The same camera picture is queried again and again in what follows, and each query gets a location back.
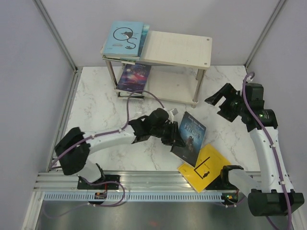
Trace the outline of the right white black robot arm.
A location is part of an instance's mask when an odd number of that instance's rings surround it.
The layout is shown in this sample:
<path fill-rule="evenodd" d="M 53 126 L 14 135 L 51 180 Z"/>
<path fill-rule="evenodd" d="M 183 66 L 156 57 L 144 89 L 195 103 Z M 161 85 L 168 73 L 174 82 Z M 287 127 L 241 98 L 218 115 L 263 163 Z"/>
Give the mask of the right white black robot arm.
<path fill-rule="evenodd" d="M 304 202 L 302 193 L 297 193 L 285 169 L 278 139 L 278 123 L 272 109 L 264 109 L 264 88 L 261 84 L 248 83 L 243 92 L 230 83 L 205 99 L 216 105 L 222 97 L 218 115 L 229 122 L 238 116 L 247 127 L 257 153 L 261 182 L 247 174 L 241 166 L 227 165 L 221 169 L 219 183 L 223 188 L 237 188 L 248 199 L 252 215 L 286 216 L 293 213 Z"/>

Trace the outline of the green yellow fantasy book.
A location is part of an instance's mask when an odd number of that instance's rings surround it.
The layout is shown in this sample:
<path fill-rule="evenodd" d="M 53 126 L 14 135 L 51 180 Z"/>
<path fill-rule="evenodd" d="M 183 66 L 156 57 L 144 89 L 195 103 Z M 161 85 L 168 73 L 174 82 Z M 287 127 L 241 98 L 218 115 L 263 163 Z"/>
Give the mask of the green yellow fantasy book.
<path fill-rule="evenodd" d="M 102 55 L 103 60 L 107 60 L 107 61 L 114 61 L 114 62 L 121 62 L 121 63 L 128 63 L 128 64 L 134 64 L 137 61 L 140 61 L 140 58 L 137 57 L 135 59 L 133 58 L 119 58 L 119 57 L 107 57 L 106 55 Z"/>

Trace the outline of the purple Robinson Crusoe book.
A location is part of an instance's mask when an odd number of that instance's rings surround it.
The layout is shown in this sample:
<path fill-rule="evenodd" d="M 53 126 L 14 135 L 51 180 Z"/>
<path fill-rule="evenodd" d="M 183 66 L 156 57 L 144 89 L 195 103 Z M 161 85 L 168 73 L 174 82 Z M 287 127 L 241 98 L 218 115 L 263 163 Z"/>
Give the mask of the purple Robinson Crusoe book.
<path fill-rule="evenodd" d="M 131 93 L 142 95 L 152 66 L 136 63 L 135 65 L 127 64 L 117 83 L 116 92 Z"/>

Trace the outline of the light blue OS book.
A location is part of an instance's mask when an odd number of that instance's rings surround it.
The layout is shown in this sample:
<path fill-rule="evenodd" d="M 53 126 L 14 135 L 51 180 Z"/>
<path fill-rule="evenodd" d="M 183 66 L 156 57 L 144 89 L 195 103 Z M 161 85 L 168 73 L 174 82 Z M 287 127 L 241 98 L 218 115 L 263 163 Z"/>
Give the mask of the light blue OS book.
<path fill-rule="evenodd" d="M 143 22 L 114 21 L 103 46 L 103 54 L 136 57 L 139 52 L 143 26 Z"/>

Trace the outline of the dark castle cover book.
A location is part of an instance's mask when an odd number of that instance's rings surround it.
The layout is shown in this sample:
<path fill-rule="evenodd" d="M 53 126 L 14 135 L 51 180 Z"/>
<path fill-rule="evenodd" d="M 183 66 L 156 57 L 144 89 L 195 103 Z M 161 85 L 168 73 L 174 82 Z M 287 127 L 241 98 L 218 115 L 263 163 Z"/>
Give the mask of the dark castle cover book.
<path fill-rule="evenodd" d="M 185 147 L 173 146 L 171 152 L 188 165 L 195 167 L 206 129 L 206 126 L 186 111 L 179 126 L 180 136 L 185 143 Z"/>

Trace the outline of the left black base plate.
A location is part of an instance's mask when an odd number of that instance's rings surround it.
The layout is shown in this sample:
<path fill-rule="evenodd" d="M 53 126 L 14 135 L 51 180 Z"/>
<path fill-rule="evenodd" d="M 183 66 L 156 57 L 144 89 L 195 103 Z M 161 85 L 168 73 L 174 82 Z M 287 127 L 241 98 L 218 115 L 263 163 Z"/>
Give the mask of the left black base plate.
<path fill-rule="evenodd" d="M 78 190 L 102 190 L 95 192 L 94 201 L 90 201 L 91 205 L 102 205 L 107 197 L 107 192 L 119 189 L 120 176 L 116 174 L 107 174 L 104 178 L 94 182 L 94 185 L 87 183 L 79 176 L 77 189 Z"/>

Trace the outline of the pale green G book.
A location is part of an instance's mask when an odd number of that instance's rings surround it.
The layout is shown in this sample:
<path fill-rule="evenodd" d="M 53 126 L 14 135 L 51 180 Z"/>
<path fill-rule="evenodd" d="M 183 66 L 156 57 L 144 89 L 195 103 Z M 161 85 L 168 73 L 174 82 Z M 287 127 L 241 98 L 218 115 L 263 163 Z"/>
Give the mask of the pale green G book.
<path fill-rule="evenodd" d="M 144 96 L 145 93 L 150 93 L 145 90 L 148 78 L 149 73 L 125 72 L 120 77 L 115 91 L 119 93 L 128 93 L 129 96 L 133 94 Z"/>

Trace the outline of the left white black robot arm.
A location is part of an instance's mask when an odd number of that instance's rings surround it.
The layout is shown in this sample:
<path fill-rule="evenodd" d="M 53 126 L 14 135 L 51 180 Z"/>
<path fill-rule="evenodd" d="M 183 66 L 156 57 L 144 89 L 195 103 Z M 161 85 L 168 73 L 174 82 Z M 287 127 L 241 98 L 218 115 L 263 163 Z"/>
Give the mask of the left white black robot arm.
<path fill-rule="evenodd" d="M 117 145 L 128 145 L 147 141 L 150 137 L 159 138 L 162 144 L 171 147 L 184 147 L 177 121 L 177 109 L 158 108 L 149 115 L 128 121 L 123 128 L 98 132 L 82 132 L 72 128 L 55 146 L 57 158 L 64 175 L 77 175 L 84 178 L 94 189 L 104 186 L 102 168 L 88 157 L 100 150 Z"/>

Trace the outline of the black Moon and Sixpence book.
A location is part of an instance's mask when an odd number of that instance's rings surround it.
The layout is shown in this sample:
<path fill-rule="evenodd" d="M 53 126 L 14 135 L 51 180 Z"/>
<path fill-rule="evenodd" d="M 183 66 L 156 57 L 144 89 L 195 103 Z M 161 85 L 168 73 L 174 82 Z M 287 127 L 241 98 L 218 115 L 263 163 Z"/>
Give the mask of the black Moon and Sixpence book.
<path fill-rule="evenodd" d="M 118 98 L 119 99 L 123 99 L 123 100 L 144 100 L 144 96 L 135 96 L 135 95 L 132 95 L 132 96 L 121 96 L 121 95 L 118 95 Z"/>

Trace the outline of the teal ocean cover book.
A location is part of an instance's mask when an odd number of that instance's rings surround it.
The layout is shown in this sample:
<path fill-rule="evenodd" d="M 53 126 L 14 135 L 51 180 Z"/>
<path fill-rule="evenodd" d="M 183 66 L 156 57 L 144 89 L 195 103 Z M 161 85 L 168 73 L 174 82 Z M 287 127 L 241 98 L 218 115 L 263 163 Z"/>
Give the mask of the teal ocean cover book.
<path fill-rule="evenodd" d="M 149 32 L 149 28 L 150 28 L 150 26 L 148 24 L 144 24 L 143 31 L 142 31 L 142 37 L 141 37 L 141 43 L 140 43 L 140 47 L 139 47 L 139 52 L 138 52 L 138 55 L 136 57 L 132 57 L 132 56 L 115 56 L 115 55 L 106 55 L 106 56 L 110 57 L 110 58 L 133 58 L 133 59 L 135 59 L 137 57 L 141 58 L 142 50 L 143 50 L 143 47 L 144 47 L 144 44 L 145 44 L 145 41 L 146 41 L 147 34 Z M 100 53 L 101 53 L 101 55 L 103 55 L 103 47 L 100 50 Z"/>

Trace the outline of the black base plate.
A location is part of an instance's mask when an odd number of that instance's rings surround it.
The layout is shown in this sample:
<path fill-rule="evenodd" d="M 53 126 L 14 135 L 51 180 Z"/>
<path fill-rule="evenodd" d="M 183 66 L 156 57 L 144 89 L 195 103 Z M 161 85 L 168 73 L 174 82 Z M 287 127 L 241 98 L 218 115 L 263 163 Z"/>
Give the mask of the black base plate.
<path fill-rule="evenodd" d="M 94 182 L 94 185 L 87 183 L 79 176 L 77 189 L 78 190 L 102 190 L 95 192 L 94 201 L 90 201 L 91 205 L 102 205 L 107 197 L 107 192 L 119 189 L 120 176 L 116 174 L 107 174 L 104 178 Z"/>
<path fill-rule="evenodd" d="M 222 192 L 223 202 L 217 203 L 217 205 L 225 208 L 236 207 L 240 202 L 239 190 L 233 185 L 226 185 L 222 183 L 222 179 L 220 177 L 214 179 L 205 189 Z"/>

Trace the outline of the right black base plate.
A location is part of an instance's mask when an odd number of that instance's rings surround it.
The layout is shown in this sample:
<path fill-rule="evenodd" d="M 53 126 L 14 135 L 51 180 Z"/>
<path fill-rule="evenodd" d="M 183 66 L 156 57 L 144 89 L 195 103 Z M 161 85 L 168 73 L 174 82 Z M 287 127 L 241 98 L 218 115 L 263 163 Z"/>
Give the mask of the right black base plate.
<path fill-rule="evenodd" d="M 223 202 L 217 203 L 217 205 L 225 208 L 236 207 L 240 202 L 239 190 L 233 185 L 226 185 L 222 183 L 222 179 L 220 177 L 214 179 L 205 189 L 222 192 Z"/>

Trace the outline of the aluminium front frame rail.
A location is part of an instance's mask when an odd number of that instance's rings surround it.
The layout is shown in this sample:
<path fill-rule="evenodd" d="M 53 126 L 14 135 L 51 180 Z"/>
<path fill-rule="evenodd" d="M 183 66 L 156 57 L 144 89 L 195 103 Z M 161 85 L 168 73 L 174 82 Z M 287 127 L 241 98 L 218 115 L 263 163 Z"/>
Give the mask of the aluminium front frame rail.
<path fill-rule="evenodd" d="M 105 171 L 120 176 L 120 182 L 131 192 L 193 192 L 184 177 L 175 171 Z M 34 191 L 77 191 L 78 177 L 62 172 L 40 172 Z"/>

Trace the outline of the white two-tier wooden shelf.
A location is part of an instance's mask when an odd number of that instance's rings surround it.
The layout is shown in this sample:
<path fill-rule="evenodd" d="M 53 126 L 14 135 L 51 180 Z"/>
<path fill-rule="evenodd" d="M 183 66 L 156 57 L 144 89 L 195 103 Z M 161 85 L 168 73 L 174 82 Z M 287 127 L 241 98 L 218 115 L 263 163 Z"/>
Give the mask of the white two-tier wooden shelf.
<path fill-rule="evenodd" d="M 204 75 L 211 65 L 211 53 L 210 37 L 149 30 L 140 61 L 136 63 L 152 66 L 146 91 L 160 100 L 195 107 Z M 128 63 L 105 62 L 115 90 Z"/>

